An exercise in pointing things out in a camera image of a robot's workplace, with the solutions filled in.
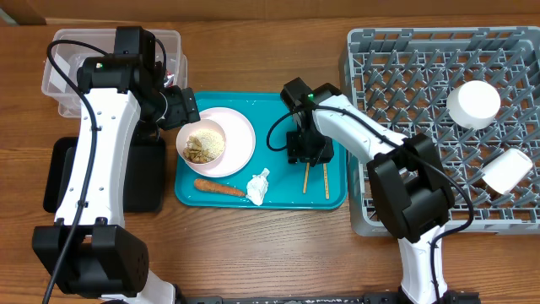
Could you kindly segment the white tissue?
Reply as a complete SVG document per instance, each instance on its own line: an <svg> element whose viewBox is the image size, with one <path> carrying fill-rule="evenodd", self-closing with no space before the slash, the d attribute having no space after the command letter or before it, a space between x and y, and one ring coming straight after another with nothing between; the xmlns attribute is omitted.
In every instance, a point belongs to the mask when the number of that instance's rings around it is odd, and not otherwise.
<svg viewBox="0 0 540 304"><path fill-rule="evenodd" d="M246 185L246 197L256 206L261 206L268 189L267 177L270 173L268 168L264 168L258 175L253 175Z"/></svg>

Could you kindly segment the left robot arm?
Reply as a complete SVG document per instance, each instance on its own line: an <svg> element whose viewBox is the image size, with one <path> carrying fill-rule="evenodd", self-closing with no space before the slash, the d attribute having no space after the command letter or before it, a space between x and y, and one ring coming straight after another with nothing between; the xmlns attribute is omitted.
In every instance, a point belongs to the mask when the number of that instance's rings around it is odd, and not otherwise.
<svg viewBox="0 0 540 304"><path fill-rule="evenodd" d="M200 118L191 89L165 85L163 43L139 26L116 29L114 49L96 49L68 84L81 103L73 167L52 225L38 226L33 250L49 289L107 303L179 303L177 285L149 267L146 244L127 231L123 193L140 122L163 130Z"/></svg>

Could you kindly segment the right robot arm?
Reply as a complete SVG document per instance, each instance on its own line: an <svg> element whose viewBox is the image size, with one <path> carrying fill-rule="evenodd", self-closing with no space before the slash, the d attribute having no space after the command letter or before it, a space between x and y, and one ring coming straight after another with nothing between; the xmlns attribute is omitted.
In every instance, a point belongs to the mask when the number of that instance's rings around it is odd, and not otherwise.
<svg viewBox="0 0 540 304"><path fill-rule="evenodd" d="M375 212L398 240L400 300L441 303L448 287L439 236L455 199L431 137L408 137L385 128L331 84L313 90L296 78L284 85L280 97L297 125L286 135L288 161L326 164L338 142L363 162Z"/></svg>

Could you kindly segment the white bowl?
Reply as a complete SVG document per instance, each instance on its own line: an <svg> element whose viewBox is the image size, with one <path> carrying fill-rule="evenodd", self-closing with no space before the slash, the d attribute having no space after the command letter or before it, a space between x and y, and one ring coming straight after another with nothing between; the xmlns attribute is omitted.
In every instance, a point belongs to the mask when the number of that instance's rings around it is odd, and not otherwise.
<svg viewBox="0 0 540 304"><path fill-rule="evenodd" d="M501 107L497 89L484 81L472 80L454 89L447 97L451 119L463 128L486 128Z"/></svg>

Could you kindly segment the white cup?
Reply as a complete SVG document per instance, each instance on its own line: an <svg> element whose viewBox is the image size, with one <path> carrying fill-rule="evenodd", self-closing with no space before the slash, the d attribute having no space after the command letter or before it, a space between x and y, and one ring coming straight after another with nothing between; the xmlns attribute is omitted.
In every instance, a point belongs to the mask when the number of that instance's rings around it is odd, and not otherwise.
<svg viewBox="0 0 540 304"><path fill-rule="evenodd" d="M508 149L483 168L483 181L501 195L506 195L532 169L532 160L518 149Z"/></svg>

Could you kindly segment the pink bowl with food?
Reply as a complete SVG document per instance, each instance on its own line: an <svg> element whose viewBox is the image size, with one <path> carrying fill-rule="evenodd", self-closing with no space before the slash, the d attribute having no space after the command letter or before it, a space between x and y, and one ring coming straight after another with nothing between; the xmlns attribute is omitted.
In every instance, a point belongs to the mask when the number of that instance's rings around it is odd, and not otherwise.
<svg viewBox="0 0 540 304"><path fill-rule="evenodd" d="M221 158L225 147L224 130L210 119L186 124L176 137L177 152L188 165L213 165Z"/></svg>

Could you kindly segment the red snack wrapper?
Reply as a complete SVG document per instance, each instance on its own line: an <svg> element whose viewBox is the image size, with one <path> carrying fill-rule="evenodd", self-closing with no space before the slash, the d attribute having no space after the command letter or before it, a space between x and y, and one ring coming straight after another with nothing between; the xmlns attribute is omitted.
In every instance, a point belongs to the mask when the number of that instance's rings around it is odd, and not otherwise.
<svg viewBox="0 0 540 304"><path fill-rule="evenodd" d="M164 77L164 87L165 88L171 87L174 84L174 80L175 80L175 75L167 71Z"/></svg>

